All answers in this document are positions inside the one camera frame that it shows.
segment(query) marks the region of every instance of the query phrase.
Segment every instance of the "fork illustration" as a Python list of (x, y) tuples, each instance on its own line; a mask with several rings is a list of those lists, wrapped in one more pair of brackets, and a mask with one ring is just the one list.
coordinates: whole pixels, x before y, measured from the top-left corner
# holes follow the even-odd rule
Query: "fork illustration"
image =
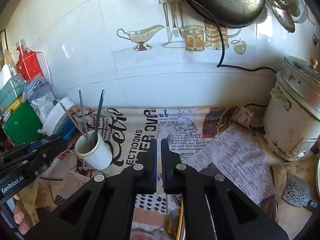
[(176, 38), (179, 37), (179, 30), (176, 26), (176, 20), (175, 20), (175, 15), (176, 15), (176, 11), (175, 11), (175, 4), (174, 3), (170, 3), (171, 6), (171, 15), (172, 15), (172, 21), (173, 21), (173, 28), (172, 28), (172, 32), (174, 34), (174, 36)]

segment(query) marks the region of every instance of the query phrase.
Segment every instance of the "wooden handle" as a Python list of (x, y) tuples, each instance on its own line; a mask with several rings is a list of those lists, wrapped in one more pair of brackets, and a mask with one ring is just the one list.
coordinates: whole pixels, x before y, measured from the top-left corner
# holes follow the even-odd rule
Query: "wooden handle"
[(318, 61), (313, 57), (310, 57), (309, 60), (310, 60), (310, 67), (312, 67), (313, 69), (316, 69), (316, 66), (318, 65)]
[(181, 239), (182, 220), (183, 220), (183, 200), (181, 201), (181, 208), (180, 208), (180, 215), (179, 215), (179, 223), (178, 223), (178, 230), (177, 230), (176, 240), (180, 240)]
[(8, 65), (12, 63), (11, 52), (7, 49), (4, 51), (4, 63)]

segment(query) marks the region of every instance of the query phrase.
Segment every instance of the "red bottle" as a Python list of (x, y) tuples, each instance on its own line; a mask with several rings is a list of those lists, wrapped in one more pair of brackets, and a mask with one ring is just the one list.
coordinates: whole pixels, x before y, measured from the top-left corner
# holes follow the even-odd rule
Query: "red bottle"
[(41, 73), (41, 75), (43, 75), (36, 53), (33, 51), (25, 53), (24, 40), (18, 41), (16, 46), (17, 51), (19, 52), (19, 60), (16, 64), (17, 72), (22, 74), (23, 78), (26, 81), (33, 78), (38, 73)]

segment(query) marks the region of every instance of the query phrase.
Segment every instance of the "frying pan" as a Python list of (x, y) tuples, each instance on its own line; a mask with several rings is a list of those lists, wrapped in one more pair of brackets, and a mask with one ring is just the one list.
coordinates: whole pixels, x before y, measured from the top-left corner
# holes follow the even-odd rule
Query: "frying pan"
[[(188, 4), (202, 17), (214, 22), (208, 13), (192, 2)], [(266, 0), (194, 0), (204, 6), (217, 22), (227, 28), (242, 28), (256, 21), (262, 13)]]

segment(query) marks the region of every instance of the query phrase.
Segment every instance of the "gravy boat illustration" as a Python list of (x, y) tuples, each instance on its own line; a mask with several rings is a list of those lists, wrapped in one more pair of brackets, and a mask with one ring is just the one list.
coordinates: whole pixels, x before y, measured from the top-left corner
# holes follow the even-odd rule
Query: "gravy boat illustration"
[[(124, 38), (137, 43), (137, 45), (133, 48), (134, 51), (144, 51), (152, 48), (152, 46), (147, 44), (146, 42), (163, 28), (164, 26), (162, 25), (154, 25), (149, 28), (133, 32), (125, 32), (124, 29), (119, 29), (117, 30), (117, 35), (120, 38)], [(120, 30), (123, 31), (124, 34), (127, 34), (129, 38), (120, 36), (118, 33)]]

